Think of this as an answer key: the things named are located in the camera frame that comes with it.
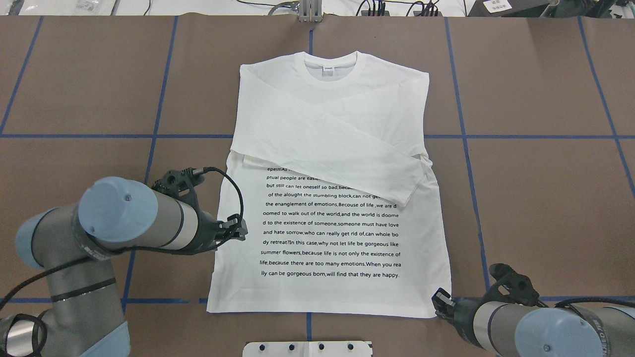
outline neckline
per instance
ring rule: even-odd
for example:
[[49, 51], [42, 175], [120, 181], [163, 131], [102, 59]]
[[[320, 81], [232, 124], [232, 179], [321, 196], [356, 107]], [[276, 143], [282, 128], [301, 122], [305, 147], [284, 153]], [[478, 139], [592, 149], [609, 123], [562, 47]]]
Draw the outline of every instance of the neckline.
[[[336, 81], [320, 81], [309, 72], [307, 66], [305, 65], [305, 63], [307, 62], [314, 65], [328, 65], [334, 67], [345, 64], [354, 64], [354, 66], [351, 72], [343, 78], [340, 78]], [[304, 81], [308, 82], [311, 85], [325, 88], [339, 87], [354, 81], [361, 73], [364, 67], [364, 62], [364, 54], [359, 51], [355, 51], [346, 56], [338, 58], [321, 58], [310, 55], [306, 52], [299, 52], [295, 54], [295, 65], [297, 67], [298, 73], [304, 79]]]

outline white bracket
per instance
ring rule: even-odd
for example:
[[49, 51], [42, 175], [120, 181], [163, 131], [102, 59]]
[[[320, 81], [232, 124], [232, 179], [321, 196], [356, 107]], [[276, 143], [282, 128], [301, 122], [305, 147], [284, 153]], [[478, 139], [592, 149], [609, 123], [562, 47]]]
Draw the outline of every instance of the white bracket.
[[373, 357], [366, 341], [251, 342], [243, 357]]
[[300, 0], [300, 22], [322, 22], [322, 0]]

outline sticker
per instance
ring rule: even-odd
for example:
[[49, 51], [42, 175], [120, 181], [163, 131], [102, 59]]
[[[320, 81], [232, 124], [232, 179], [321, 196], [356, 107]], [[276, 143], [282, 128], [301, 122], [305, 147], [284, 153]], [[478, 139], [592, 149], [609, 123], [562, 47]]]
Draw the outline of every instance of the sticker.
[[483, 5], [490, 13], [497, 13], [505, 10], [509, 10], [512, 6], [507, 0], [488, 0], [483, 1]]
[[332, 76], [335, 73], [335, 67], [322, 67], [322, 76]]
[[99, 0], [77, 0], [76, 8], [88, 12], [93, 12], [97, 5], [99, 5]]

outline light blue joint cap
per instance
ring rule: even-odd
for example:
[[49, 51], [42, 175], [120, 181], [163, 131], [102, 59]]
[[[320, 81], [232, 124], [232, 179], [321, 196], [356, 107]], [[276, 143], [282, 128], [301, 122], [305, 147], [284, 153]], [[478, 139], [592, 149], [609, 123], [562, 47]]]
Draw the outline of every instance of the light blue joint cap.
[[20, 258], [22, 258], [22, 260], [24, 260], [24, 262], [31, 268], [44, 269], [43, 266], [37, 263], [35, 257], [33, 257], [31, 242], [33, 242], [33, 234], [36, 232], [37, 225], [45, 215], [54, 209], [55, 208], [52, 208], [44, 213], [36, 215], [35, 217], [29, 218], [28, 221], [24, 222], [20, 226], [18, 234], [15, 235], [15, 250], [18, 252]]
[[572, 313], [537, 309], [523, 317], [514, 334], [521, 357], [602, 357], [595, 329]]
[[128, 357], [130, 355], [130, 333], [128, 322], [124, 322], [92, 345], [79, 357]]
[[159, 203], [141, 182], [104, 177], [84, 192], [77, 216], [88, 234], [109, 243], [139, 237], [154, 223]]

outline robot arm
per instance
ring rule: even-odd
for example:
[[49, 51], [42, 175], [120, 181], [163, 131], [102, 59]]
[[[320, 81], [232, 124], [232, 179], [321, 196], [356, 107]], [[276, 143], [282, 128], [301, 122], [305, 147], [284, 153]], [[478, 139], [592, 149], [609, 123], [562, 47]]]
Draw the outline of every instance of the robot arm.
[[242, 197], [241, 213], [227, 222], [199, 209], [194, 186], [210, 171], [226, 176], [216, 168], [170, 171], [152, 189], [106, 177], [79, 204], [26, 221], [18, 230], [17, 250], [27, 265], [50, 273], [53, 308], [38, 318], [19, 314], [0, 320], [0, 356], [129, 355], [128, 326], [109, 259], [129, 250], [193, 255], [229, 239], [244, 240]]
[[[481, 300], [453, 300], [440, 288], [436, 314], [466, 342], [502, 357], [626, 357], [635, 351], [635, 308], [611, 299], [575, 299], [548, 308], [528, 277], [505, 264], [490, 266], [496, 283]], [[503, 287], [504, 295], [499, 291]], [[576, 302], [630, 307], [585, 309]]]

